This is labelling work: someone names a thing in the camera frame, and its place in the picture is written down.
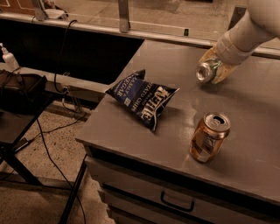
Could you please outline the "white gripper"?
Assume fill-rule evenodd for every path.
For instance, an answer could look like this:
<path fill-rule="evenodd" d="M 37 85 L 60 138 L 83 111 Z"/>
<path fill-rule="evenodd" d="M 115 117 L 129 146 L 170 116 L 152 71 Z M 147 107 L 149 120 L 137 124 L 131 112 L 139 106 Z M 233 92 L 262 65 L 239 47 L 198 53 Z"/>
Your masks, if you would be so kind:
<path fill-rule="evenodd" d="M 213 67 L 212 84 L 220 83 L 225 80 L 244 60 L 246 60 L 252 52 L 256 49 L 256 44 L 248 37 L 241 35 L 237 37 L 235 33 L 230 30 L 218 39 L 216 46 L 214 45 L 208 49 L 200 58 L 199 63 L 207 60 L 219 61 Z"/>

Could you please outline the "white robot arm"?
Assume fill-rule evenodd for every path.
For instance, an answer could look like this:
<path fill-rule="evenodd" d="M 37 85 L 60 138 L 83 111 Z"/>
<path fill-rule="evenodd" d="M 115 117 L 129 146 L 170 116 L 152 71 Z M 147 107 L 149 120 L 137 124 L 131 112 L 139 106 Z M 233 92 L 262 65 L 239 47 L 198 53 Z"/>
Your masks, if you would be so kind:
<path fill-rule="evenodd" d="M 280 37 L 280 0 L 248 0 L 244 16 L 200 58 L 202 83 L 225 80 L 261 44 Z"/>

